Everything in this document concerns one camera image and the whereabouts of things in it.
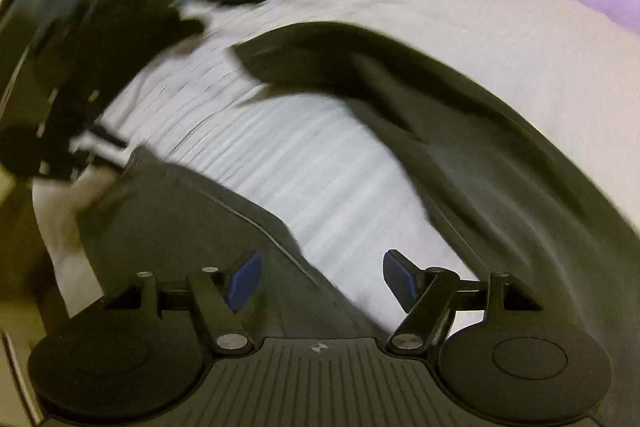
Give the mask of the dark grey jeans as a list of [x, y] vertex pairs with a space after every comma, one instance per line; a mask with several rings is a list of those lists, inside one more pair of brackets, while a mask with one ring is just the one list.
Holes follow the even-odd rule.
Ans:
[[[339, 95], [400, 162], [431, 225], [476, 275], [515, 275], [601, 343], [613, 382], [599, 421], [638, 424], [639, 237], [554, 145], [465, 75], [367, 29], [294, 24], [232, 51], [276, 92]], [[262, 280], [240, 313], [256, 340], [380, 333], [276, 216], [147, 150], [134, 152], [78, 225], [107, 293], [141, 270], [181, 281], [256, 251]]]

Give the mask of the white striped bed sheet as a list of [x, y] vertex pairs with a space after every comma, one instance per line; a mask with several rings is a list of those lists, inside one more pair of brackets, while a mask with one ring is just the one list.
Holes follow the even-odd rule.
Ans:
[[572, 0], [186, 9], [205, 35], [105, 124], [274, 213], [359, 312], [400, 322], [396, 248], [638, 338], [637, 35]]

